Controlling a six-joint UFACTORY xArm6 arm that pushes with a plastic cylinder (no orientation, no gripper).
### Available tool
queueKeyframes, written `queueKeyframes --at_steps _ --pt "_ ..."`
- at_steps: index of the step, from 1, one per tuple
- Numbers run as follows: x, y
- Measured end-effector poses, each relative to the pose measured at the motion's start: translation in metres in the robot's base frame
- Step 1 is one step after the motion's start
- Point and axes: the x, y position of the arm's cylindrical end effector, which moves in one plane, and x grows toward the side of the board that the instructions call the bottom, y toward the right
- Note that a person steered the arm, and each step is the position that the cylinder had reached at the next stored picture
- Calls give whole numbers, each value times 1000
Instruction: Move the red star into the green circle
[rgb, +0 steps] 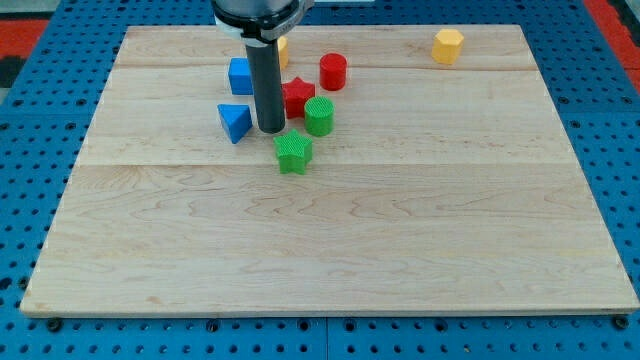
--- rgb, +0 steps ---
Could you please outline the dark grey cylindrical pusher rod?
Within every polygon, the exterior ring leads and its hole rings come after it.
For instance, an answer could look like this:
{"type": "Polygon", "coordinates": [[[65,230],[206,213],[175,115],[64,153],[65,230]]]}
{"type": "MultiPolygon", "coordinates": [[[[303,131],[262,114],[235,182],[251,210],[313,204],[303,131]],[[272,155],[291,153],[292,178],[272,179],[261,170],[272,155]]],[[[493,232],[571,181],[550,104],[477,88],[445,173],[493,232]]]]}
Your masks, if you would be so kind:
{"type": "Polygon", "coordinates": [[[285,126],[284,98],[277,42],[246,46],[259,129],[275,134],[285,126]]]}

